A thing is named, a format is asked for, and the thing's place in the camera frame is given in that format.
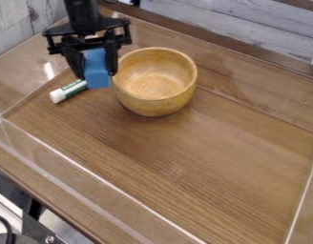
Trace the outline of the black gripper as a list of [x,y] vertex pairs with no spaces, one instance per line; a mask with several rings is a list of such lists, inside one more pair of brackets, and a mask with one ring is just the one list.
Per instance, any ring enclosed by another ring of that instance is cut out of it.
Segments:
[[[106,65],[112,76],[118,73],[118,48],[133,43],[130,20],[101,14],[97,0],[65,0],[69,22],[43,32],[51,54],[63,54],[75,76],[85,80],[85,54],[94,47],[106,51]],[[124,28],[124,34],[116,29]],[[105,37],[86,41],[89,35],[106,31]]]

